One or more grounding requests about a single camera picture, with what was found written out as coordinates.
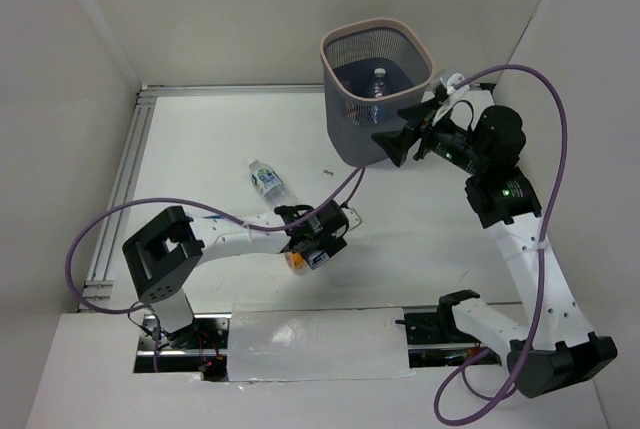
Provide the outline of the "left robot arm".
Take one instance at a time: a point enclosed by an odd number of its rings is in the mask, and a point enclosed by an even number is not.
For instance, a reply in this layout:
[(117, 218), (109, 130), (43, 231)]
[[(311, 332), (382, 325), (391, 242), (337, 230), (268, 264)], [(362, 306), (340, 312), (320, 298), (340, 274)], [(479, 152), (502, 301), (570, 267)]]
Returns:
[(347, 246), (360, 215), (334, 201), (319, 211), (309, 205), (278, 206), (246, 222), (196, 217), (170, 206), (129, 237), (123, 254), (140, 303), (159, 317), (174, 349), (189, 346), (199, 331), (183, 286), (196, 267), (247, 254), (297, 254), (314, 270)]

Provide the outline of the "blue label water bottle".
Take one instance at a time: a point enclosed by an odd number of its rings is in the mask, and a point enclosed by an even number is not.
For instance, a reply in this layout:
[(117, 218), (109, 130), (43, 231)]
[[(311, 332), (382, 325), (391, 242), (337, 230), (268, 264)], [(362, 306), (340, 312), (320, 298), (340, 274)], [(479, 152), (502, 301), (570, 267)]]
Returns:
[[(367, 89), (367, 97), (379, 99), (386, 97), (388, 93), (387, 71), (384, 68), (376, 68)], [(373, 104), (369, 108), (369, 116), (373, 123), (380, 123), (385, 119), (385, 110), (380, 104)]]

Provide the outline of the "orange juice bottle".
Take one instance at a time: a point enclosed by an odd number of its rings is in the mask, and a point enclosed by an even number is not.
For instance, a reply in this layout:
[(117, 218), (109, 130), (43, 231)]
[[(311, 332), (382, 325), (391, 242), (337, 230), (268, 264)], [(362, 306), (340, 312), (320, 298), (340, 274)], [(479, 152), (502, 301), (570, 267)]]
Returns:
[(309, 266), (300, 254), (296, 252), (287, 252), (284, 255), (284, 258), (287, 266), (293, 274), (300, 276), (308, 272)]

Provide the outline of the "green white label bottle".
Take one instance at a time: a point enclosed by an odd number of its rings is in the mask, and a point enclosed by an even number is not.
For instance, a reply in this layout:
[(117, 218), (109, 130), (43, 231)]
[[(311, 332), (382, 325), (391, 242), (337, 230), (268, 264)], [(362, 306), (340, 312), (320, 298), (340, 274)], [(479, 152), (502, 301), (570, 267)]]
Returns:
[(298, 204), (298, 198), (269, 164), (251, 159), (248, 169), (252, 186), (271, 209)]

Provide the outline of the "red label water bottle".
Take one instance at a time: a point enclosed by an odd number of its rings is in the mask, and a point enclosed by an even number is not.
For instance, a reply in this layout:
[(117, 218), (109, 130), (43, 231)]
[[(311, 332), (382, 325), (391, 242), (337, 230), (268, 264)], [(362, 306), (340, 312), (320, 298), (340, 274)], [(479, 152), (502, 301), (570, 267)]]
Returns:
[(345, 103), (346, 119), (356, 126), (362, 125), (367, 120), (367, 110), (351, 102)]

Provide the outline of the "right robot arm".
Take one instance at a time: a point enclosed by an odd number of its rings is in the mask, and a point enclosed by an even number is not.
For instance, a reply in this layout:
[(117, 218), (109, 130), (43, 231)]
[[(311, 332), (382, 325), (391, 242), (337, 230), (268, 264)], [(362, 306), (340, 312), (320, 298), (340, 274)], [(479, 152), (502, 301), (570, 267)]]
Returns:
[(542, 239), (542, 206), (518, 166), (526, 143), (522, 119), (493, 105), (475, 126), (438, 118), (435, 100), (400, 111), (405, 125), (372, 140), (395, 166), (433, 153), (468, 173), (465, 193), (483, 229), (509, 268), (529, 324), (537, 327), (516, 389), (535, 398), (593, 378), (618, 354), (613, 339), (599, 336), (578, 307), (549, 241)]

